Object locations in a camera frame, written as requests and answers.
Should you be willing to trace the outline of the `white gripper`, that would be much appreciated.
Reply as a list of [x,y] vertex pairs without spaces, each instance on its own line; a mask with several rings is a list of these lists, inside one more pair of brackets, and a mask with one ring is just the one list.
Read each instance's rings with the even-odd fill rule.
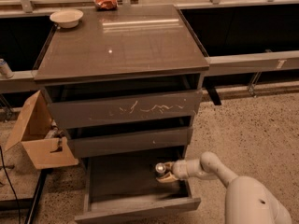
[[168,161],[164,163],[165,170],[171,171],[165,175],[158,176],[157,181],[160,183],[172,183],[178,180],[186,180],[189,178],[188,162],[185,160]]

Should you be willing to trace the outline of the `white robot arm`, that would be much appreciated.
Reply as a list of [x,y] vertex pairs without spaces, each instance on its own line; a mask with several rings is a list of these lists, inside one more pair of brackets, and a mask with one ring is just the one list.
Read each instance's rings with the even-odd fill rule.
[[286,207],[257,179],[237,175],[213,152],[198,159],[161,162],[155,166],[156,179],[171,183],[196,177],[218,178],[226,187],[225,224],[292,224]]

